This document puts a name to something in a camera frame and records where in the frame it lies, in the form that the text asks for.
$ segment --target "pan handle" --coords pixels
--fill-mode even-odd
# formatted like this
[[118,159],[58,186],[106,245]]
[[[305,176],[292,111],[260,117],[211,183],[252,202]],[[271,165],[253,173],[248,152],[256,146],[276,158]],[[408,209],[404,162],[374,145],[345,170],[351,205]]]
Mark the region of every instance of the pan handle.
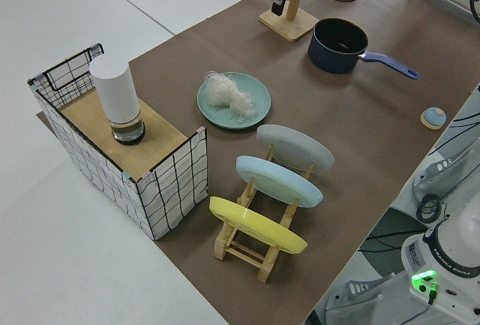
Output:
[[365,51],[358,55],[358,58],[365,62],[381,62],[384,65],[393,68],[394,70],[400,72],[401,74],[409,77],[412,80],[417,80],[420,78],[420,74],[417,71],[381,53],[370,53],[368,51]]

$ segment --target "wooden board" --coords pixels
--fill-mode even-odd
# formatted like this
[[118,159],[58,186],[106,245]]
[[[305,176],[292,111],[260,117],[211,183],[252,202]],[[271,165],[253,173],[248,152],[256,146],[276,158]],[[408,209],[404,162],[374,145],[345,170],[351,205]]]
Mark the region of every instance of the wooden board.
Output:
[[133,146],[121,145],[113,138],[95,90],[70,102],[61,112],[118,166],[138,181],[187,139],[140,99],[139,105],[145,123],[145,137]]
[[[285,8],[288,7],[289,2],[287,1],[285,2]],[[298,9],[294,20],[287,19],[287,11],[284,11],[282,16],[277,16],[268,10],[259,16],[259,21],[290,42],[295,42],[305,36],[318,23],[316,17],[301,8]]]

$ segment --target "navy blue saucepan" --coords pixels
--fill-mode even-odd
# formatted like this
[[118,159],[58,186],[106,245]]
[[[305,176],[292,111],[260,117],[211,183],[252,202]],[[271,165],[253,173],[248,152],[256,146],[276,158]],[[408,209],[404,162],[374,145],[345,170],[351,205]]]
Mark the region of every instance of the navy blue saucepan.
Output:
[[357,25],[342,19],[324,19],[313,29],[308,56],[317,67],[333,74],[352,70],[361,59],[381,62],[413,80],[420,77],[417,71],[389,56],[366,51],[367,45],[367,35]]

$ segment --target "grid pattern basket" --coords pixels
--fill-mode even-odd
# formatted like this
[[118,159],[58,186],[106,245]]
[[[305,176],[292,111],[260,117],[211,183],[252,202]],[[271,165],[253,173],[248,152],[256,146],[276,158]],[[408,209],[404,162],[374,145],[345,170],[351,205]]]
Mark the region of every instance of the grid pattern basket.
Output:
[[104,53],[95,44],[28,80],[30,89],[69,156],[91,183],[122,208],[153,240],[172,230],[207,197],[207,134],[200,128],[135,181],[60,109],[94,88],[89,63]]

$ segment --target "brown paper mat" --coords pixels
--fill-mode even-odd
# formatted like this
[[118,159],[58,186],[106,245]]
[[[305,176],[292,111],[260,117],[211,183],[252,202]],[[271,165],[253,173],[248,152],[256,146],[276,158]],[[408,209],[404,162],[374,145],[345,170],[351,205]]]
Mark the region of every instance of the brown paper mat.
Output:
[[[221,222],[208,201],[156,242],[225,319],[239,325],[293,325],[308,316],[440,135],[423,126],[420,114],[438,106],[452,119],[480,80],[473,46],[480,26],[441,0],[300,3],[319,19],[361,26],[368,50],[414,68],[417,81],[364,62],[348,74],[321,71],[307,57],[310,35],[292,44],[258,21],[271,5],[244,0],[130,64],[139,97],[177,129],[189,134],[208,126],[210,195],[235,200],[245,187],[236,157],[263,152],[255,128],[228,131],[202,116],[197,91],[207,71],[256,77],[272,99],[264,123],[308,134],[336,158],[329,172],[310,178],[324,201],[299,209],[291,225],[307,249],[280,254],[267,284],[255,279],[256,268],[229,254],[224,262],[213,258]],[[258,194],[252,209],[279,220],[284,205]]]

